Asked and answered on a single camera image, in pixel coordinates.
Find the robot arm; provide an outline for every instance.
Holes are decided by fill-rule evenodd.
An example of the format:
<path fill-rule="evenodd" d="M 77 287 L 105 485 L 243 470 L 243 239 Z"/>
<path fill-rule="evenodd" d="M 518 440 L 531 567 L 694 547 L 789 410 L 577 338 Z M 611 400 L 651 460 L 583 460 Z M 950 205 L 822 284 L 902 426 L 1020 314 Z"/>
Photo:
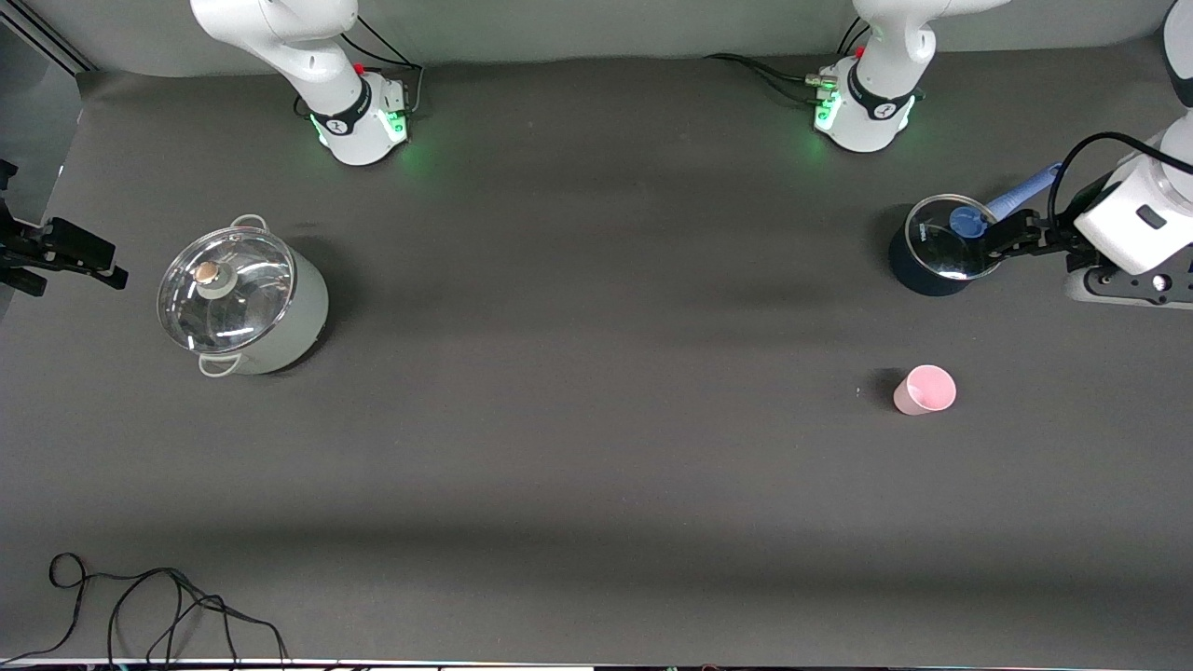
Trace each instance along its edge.
<path fill-rule="evenodd" d="M 1173 5 L 1163 37 L 1187 113 L 1152 144 L 1117 133 L 1080 142 L 1065 170 L 1099 140 L 1119 140 L 1137 153 L 1077 193 L 1065 211 L 1051 211 L 1053 185 L 1049 216 L 1024 210 L 991 227 L 985 242 L 993 258 L 1068 252 L 1067 291 L 1078 301 L 1193 309 L 1193 0 Z"/>
<path fill-rule="evenodd" d="M 361 74 L 332 38 L 357 20 L 357 0 L 191 0 L 208 35 L 270 63 L 311 110 L 340 161 L 381 160 L 407 137 L 401 82 Z"/>
<path fill-rule="evenodd" d="M 334 115 L 360 96 L 360 78 L 330 42 L 356 23 L 356 0 L 191 0 L 191 10 L 208 35 L 280 72 L 311 111 Z M 324 42 L 289 44 L 314 41 Z"/>
<path fill-rule="evenodd" d="M 984 12 L 1010 0 L 854 0 L 872 35 L 860 60 L 821 69 L 845 82 L 817 112 L 816 128 L 852 152 L 877 152 L 907 125 L 911 92 L 937 54 L 928 21 Z"/>

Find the cooking pot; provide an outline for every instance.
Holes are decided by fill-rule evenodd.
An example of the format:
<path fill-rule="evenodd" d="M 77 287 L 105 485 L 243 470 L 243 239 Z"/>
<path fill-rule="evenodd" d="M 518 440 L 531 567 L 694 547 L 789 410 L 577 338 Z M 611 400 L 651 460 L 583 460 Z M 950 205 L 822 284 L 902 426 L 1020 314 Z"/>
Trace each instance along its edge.
<path fill-rule="evenodd" d="M 911 208 L 891 239 L 891 271 L 916 294 L 951 296 L 999 267 L 999 260 L 987 254 L 983 238 L 960 235 L 951 226 L 957 211 L 972 213 L 984 226 L 999 221 L 982 203 L 946 193 Z"/>
<path fill-rule="evenodd" d="M 323 276 L 258 215 L 187 246 L 157 289 L 157 319 L 208 377 L 285 368 L 327 321 Z"/>

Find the green indicator light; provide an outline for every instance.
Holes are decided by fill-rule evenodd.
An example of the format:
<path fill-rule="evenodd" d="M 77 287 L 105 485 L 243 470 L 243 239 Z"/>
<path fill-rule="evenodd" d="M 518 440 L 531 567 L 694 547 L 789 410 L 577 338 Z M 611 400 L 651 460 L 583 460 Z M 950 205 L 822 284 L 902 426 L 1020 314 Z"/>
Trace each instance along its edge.
<path fill-rule="evenodd" d="M 841 109 L 841 93 L 833 92 L 828 100 L 821 103 L 822 110 L 816 113 L 816 128 L 829 130 L 836 121 L 836 112 Z"/>
<path fill-rule="evenodd" d="M 377 110 L 377 118 L 382 119 L 382 128 L 385 130 L 385 135 L 389 136 L 390 141 L 394 143 L 406 140 L 402 135 L 402 129 L 404 128 L 404 119 L 401 112 L 382 112 Z"/>
<path fill-rule="evenodd" d="M 310 115 L 310 124 L 315 127 L 315 133 L 319 134 L 319 142 L 327 147 L 327 137 L 323 137 L 323 129 L 319 127 L 319 122 L 315 121 L 315 115 Z"/>
<path fill-rule="evenodd" d="M 898 122 L 898 129 L 903 130 L 907 128 L 908 119 L 911 118 L 911 107 L 915 106 L 915 96 L 911 96 L 911 100 L 907 104 L 907 112 L 903 113 L 903 121 Z"/>

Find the cable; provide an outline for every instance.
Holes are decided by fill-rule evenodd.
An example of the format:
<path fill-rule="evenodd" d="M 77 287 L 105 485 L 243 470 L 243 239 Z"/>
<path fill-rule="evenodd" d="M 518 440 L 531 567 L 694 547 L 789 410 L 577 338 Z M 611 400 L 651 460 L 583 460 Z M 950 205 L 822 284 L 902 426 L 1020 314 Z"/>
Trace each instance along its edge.
<path fill-rule="evenodd" d="M 402 62 L 404 62 L 406 64 L 408 64 L 410 67 L 415 67 L 414 63 L 410 62 L 409 59 L 407 59 L 406 56 L 403 56 L 401 51 L 398 51 L 397 49 L 395 49 L 394 45 L 389 43 L 389 41 L 387 41 L 384 37 L 382 37 L 379 32 L 377 32 L 376 30 L 373 30 L 372 26 L 369 25 L 369 21 L 366 21 L 364 17 L 357 17 L 357 20 L 360 21 L 360 25 L 365 26 L 365 30 L 367 30 L 369 32 L 373 33 L 373 37 L 376 37 L 377 39 L 379 39 L 382 44 L 384 44 L 385 47 L 388 47 L 390 51 L 392 51 L 394 54 L 396 54 L 398 59 L 402 59 Z"/>
<path fill-rule="evenodd" d="M 60 566 L 60 562 L 62 560 L 64 560 L 64 559 L 69 559 L 69 560 L 74 561 L 75 566 L 79 567 L 79 579 L 74 580 L 73 583 L 63 583 L 63 581 L 61 581 L 58 579 L 58 575 L 57 575 L 58 566 Z M 209 593 L 204 592 L 203 590 L 196 587 L 194 584 L 191 583 L 191 579 L 187 578 L 185 573 L 183 573 L 181 571 L 179 571 L 177 568 L 172 568 L 172 567 L 168 567 L 168 566 L 162 566 L 162 567 L 157 567 L 157 568 L 150 568 L 149 571 L 146 571 L 143 573 L 137 573 L 136 575 L 116 575 L 113 573 L 99 573 L 99 572 L 97 572 L 97 573 L 89 573 L 87 571 L 87 567 L 82 562 L 82 558 L 80 558 L 75 553 L 64 552 L 64 553 L 60 553 L 60 554 L 55 555 L 54 559 L 50 560 L 49 578 L 50 578 L 50 584 L 54 585 L 55 587 L 60 589 L 60 590 L 70 590 L 70 589 L 75 589 L 76 590 L 75 591 L 74 609 L 72 611 L 72 615 L 70 615 L 70 626 L 67 627 L 67 632 L 66 632 L 66 634 L 62 635 L 62 639 L 60 639 L 58 642 L 54 644 L 52 646 L 50 646 L 50 647 L 48 647 L 45 650 L 36 650 L 36 651 L 26 652 L 26 653 L 23 653 L 23 654 L 18 654 L 17 657 L 11 657 L 8 659 L 5 659 L 4 661 L 0 661 L 0 666 L 5 666 L 5 665 L 8 665 L 8 664 L 12 664 L 13 661 L 17 661 L 19 659 L 25 659 L 26 657 L 33 657 L 33 655 L 38 655 L 38 654 L 47 654 L 47 653 L 54 652 L 54 651 L 58 650 L 60 647 L 62 647 L 63 645 L 66 645 L 66 642 L 68 640 L 70 640 L 70 636 L 74 634 L 75 628 L 79 626 L 79 612 L 82 609 L 82 599 L 84 599 L 84 593 L 85 593 L 85 591 L 87 589 L 87 585 L 92 580 L 95 580 L 98 578 L 105 578 L 105 579 L 109 579 L 109 580 L 118 580 L 118 581 L 130 581 L 131 580 L 132 581 L 132 584 L 129 585 L 129 587 L 126 590 L 124 590 L 124 592 L 120 595 L 120 598 L 117 599 L 116 605 L 112 607 L 112 612 L 107 617 L 107 641 L 106 641 L 107 642 L 107 664 L 109 664 L 109 669 L 115 669 L 116 667 L 115 650 L 113 650 L 115 646 L 112 645 L 112 641 L 113 641 L 113 638 L 115 638 L 116 622 L 117 622 L 117 620 L 119 620 L 119 616 L 120 616 L 120 607 L 124 605 L 124 601 L 134 592 L 134 590 L 136 590 L 138 586 L 141 586 L 142 583 L 144 583 L 146 580 L 148 580 L 148 579 L 150 579 L 150 578 L 153 578 L 155 575 L 166 575 L 167 578 L 169 578 L 173 581 L 174 590 L 175 590 L 175 597 L 177 598 L 175 598 L 175 603 L 174 603 L 174 618 L 173 618 L 173 621 L 171 621 L 169 627 L 167 627 L 166 630 L 162 632 L 162 634 L 160 636 L 157 636 L 156 640 L 154 640 L 153 645 L 149 646 L 149 650 L 146 652 L 146 661 L 147 663 L 149 663 L 149 659 L 153 655 L 153 651 L 157 647 L 159 644 L 161 644 L 161 640 L 166 639 L 166 658 L 165 658 L 165 663 L 163 663 L 162 667 L 166 671 L 168 671 L 168 669 L 169 669 L 169 661 L 173 658 L 173 652 L 174 652 L 173 651 L 174 632 L 177 630 L 178 626 L 196 608 L 199 608 L 202 610 L 210 610 L 210 611 L 214 611 L 214 612 L 218 612 L 218 614 L 221 614 L 223 616 L 224 638 L 228 641 L 228 651 L 229 651 L 229 653 L 231 655 L 231 659 L 233 659 L 234 664 L 236 661 L 239 661 L 240 655 L 236 653 L 236 647 L 233 645 L 231 627 L 229 624 L 229 618 L 239 620 L 241 622 L 247 622 L 249 624 L 259 624 L 259 626 L 268 628 L 273 633 L 273 639 L 274 639 L 274 641 L 277 642 L 277 646 L 278 646 L 278 661 L 280 664 L 285 665 L 285 660 L 290 658 L 290 653 L 286 650 L 286 644 L 282 639 L 282 633 L 278 630 L 277 627 L 274 627 L 270 622 L 266 622 L 265 620 L 258 620 L 255 617 L 245 615 L 243 612 L 241 612 L 239 610 L 231 608 L 218 595 L 209 595 Z M 183 593 L 184 592 L 187 596 L 190 596 L 191 599 L 192 599 L 191 605 L 187 607 L 185 610 L 183 609 Z"/>
<path fill-rule="evenodd" d="M 705 59 L 712 59 L 712 60 L 717 60 L 717 61 L 731 61 L 731 62 L 735 62 L 735 63 L 741 63 L 741 64 L 746 66 L 747 68 L 749 68 L 754 74 L 756 74 L 762 80 L 764 84 L 766 84 L 767 86 L 769 86 L 771 88 L 773 88 L 777 93 L 779 93 L 779 96 L 783 96 L 784 98 L 786 98 L 789 100 L 793 100 L 796 103 L 801 103 L 801 104 L 804 104 L 804 105 L 815 105 L 816 104 L 815 100 L 810 100 L 808 98 L 801 98 L 799 96 L 796 96 L 795 93 L 787 91 L 786 88 L 783 88 L 779 85 L 779 81 L 786 81 L 786 82 L 792 82 L 792 84 L 803 84 L 804 82 L 804 78 L 802 78 L 802 76 L 797 76 L 797 75 L 787 74 L 787 73 L 781 72 L 781 70 L 777 70 L 777 69 L 772 68 L 771 66 L 768 66 L 766 63 L 762 63 L 762 62 L 760 62 L 758 60 L 754 60 L 754 59 L 750 59 L 748 56 L 742 56 L 740 54 L 725 54 L 725 53 L 710 54 L 710 55 L 705 56 Z"/>
<path fill-rule="evenodd" d="M 853 49 L 853 45 L 858 43 L 858 39 L 859 39 L 859 38 L 860 38 L 860 37 L 861 37 L 863 35 L 865 35 L 865 33 L 867 33 L 867 32 L 870 32 L 870 26 L 869 26 L 869 25 L 867 25 L 866 27 L 864 27 L 864 29 L 861 30 L 861 32 L 859 32 L 858 35 L 854 35 L 854 36 L 853 36 L 853 39 L 851 39 L 851 41 L 849 41 L 849 45 L 845 48 L 845 51 L 842 51 L 842 54 L 848 54 L 848 53 L 849 53 L 849 50 L 851 50 L 851 49 Z"/>
<path fill-rule="evenodd" d="M 836 45 L 837 54 L 845 54 L 845 41 L 849 38 L 849 33 L 853 32 L 853 29 L 858 27 L 859 23 L 861 23 L 861 17 L 853 19 L 853 23 L 849 24 L 849 27 L 845 29 L 845 35 L 841 36 L 841 42 L 837 43 Z"/>
<path fill-rule="evenodd" d="M 414 85 L 414 104 L 406 111 L 407 116 L 419 111 L 419 105 L 422 104 L 422 75 L 425 74 L 427 74 L 427 68 L 419 66 L 419 82 Z"/>
<path fill-rule="evenodd" d="M 340 37 L 344 38 L 344 41 L 348 43 L 348 47 L 352 47 L 353 49 L 356 49 L 357 51 L 360 51 L 365 56 L 369 56 L 370 59 L 376 59 L 376 60 L 378 60 L 378 61 L 381 61 L 383 63 L 389 63 L 391 66 L 398 66 L 398 67 L 402 67 L 402 68 L 410 68 L 410 69 L 418 69 L 418 68 L 422 67 L 422 66 L 416 66 L 416 64 L 414 64 L 414 63 L 412 63 L 409 61 L 395 61 L 392 59 L 387 59 L 384 56 L 378 56 L 377 54 L 373 54 L 372 51 L 370 51 L 370 50 L 365 49 L 364 47 L 361 47 L 361 45 L 357 44 L 356 42 L 353 42 L 352 38 L 348 37 L 347 35 L 340 35 Z"/>
<path fill-rule="evenodd" d="M 1064 158 L 1064 161 L 1061 162 L 1059 170 L 1056 171 L 1056 180 L 1052 183 L 1052 189 L 1050 189 L 1047 192 L 1047 220 L 1050 222 L 1053 222 L 1053 224 L 1056 223 L 1056 197 L 1061 192 L 1061 181 L 1064 180 L 1064 176 L 1065 173 L 1069 172 L 1069 166 L 1073 165 L 1073 161 L 1074 159 L 1077 158 L 1077 154 L 1080 154 L 1086 147 L 1089 147 L 1090 144 L 1098 142 L 1099 140 L 1114 140 L 1117 142 L 1121 142 L 1127 147 L 1131 147 L 1136 152 L 1139 152 L 1141 154 L 1145 154 L 1183 173 L 1193 174 L 1193 165 L 1189 165 L 1175 156 L 1166 154 L 1160 149 L 1156 149 L 1155 147 L 1148 144 L 1146 142 L 1131 137 L 1130 135 L 1114 131 L 1095 133 L 1094 135 L 1086 137 L 1081 142 L 1077 142 L 1077 144 L 1075 144 L 1073 149 L 1069 152 L 1069 155 Z"/>
<path fill-rule="evenodd" d="M 705 56 L 705 59 L 712 59 L 716 61 L 733 61 L 735 63 L 741 63 L 750 69 L 765 72 L 766 74 L 775 79 L 781 79 L 784 81 L 793 81 L 796 84 L 804 82 L 804 78 L 801 75 L 787 74 L 783 70 L 772 68 L 771 66 L 764 63 L 762 61 L 759 61 L 758 59 L 750 59 L 749 56 L 742 56 L 741 54 L 729 54 L 725 51 L 718 51 L 716 54 L 709 54 L 707 56 Z"/>

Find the paper cup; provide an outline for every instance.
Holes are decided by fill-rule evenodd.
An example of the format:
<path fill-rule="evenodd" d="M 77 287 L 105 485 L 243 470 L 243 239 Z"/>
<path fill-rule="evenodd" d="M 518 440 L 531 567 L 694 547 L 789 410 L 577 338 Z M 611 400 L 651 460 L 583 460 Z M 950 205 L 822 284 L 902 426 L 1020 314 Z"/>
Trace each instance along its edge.
<path fill-rule="evenodd" d="M 940 412 L 957 400 L 957 383 L 935 365 L 921 365 L 908 374 L 895 389 L 895 407 L 903 414 Z"/>

